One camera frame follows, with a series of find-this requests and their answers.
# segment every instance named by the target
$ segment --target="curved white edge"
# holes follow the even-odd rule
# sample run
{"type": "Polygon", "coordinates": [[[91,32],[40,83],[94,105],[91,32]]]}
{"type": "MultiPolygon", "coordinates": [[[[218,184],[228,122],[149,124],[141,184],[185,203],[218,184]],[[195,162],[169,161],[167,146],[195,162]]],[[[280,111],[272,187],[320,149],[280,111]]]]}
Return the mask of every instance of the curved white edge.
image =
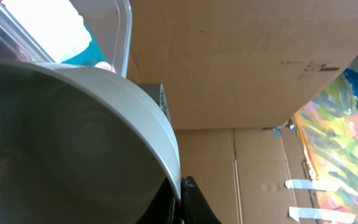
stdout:
{"type": "Polygon", "coordinates": [[[94,67],[10,60],[2,60],[0,64],[29,68],[57,78],[112,111],[150,149],[167,176],[177,203],[181,204],[180,160],[175,134],[161,109],[137,85],[112,72],[94,67]]]}

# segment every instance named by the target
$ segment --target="white tape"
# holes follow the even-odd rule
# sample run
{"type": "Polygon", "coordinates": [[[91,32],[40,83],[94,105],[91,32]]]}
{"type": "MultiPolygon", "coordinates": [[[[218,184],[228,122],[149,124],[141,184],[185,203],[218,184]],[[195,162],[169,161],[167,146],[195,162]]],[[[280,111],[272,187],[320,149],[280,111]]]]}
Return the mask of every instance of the white tape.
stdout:
{"type": "Polygon", "coordinates": [[[338,191],[341,184],[339,182],[324,181],[324,180],[287,180],[285,186],[288,189],[311,189],[311,190],[328,190],[338,191]]]}
{"type": "Polygon", "coordinates": [[[290,207],[289,214],[296,221],[299,221],[300,218],[312,218],[331,222],[353,223],[356,218],[355,214],[321,208],[290,207]]]}

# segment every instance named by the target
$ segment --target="artwork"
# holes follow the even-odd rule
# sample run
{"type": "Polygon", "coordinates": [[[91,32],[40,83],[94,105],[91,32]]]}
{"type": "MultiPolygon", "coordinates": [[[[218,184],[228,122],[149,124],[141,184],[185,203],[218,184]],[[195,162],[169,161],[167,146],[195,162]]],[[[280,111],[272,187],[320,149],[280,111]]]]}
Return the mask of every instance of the artwork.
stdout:
{"type": "Polygon", "coordinates": [[[358,223],[358,58],[293,120],[312,178],[341,185],[337,192],[317,191],[319,207],[353,213],[358,223]]]}

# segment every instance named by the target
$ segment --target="teal fabric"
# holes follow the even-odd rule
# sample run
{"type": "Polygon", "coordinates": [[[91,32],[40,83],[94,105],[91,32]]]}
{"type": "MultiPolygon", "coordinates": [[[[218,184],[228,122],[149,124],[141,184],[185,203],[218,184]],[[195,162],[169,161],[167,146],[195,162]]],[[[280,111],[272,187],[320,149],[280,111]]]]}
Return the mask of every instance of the teal fabric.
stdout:
{"type": "Polygon", "coordinates": [[[87,66],[94,66],[98,62],[106,62],[106,58],[104,58],[104,55],[102,54],[102,51],[99,48],[98,43],[94,39],[92,32],[89,30],[89,28],[84,25],[86,30],[89,32],[90,36],[92,37],[91,42],[89,43],[89,46],[82,51],[80,54],[62,62],[67,63],[71,65],[87,65],[87,66]]]}

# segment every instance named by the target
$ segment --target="black object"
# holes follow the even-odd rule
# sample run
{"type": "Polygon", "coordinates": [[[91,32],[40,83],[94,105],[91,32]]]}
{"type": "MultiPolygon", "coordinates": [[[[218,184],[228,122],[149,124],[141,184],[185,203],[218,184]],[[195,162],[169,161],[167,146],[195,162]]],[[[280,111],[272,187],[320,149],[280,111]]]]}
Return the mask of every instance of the black object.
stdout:
{"type": "Polygon", "coordinates": [[[181,206],[179,206],[167,179],[164,180],[148,209],[137,224],[221,224],[209,207],[194,178],[181,181],[181,206]]]}

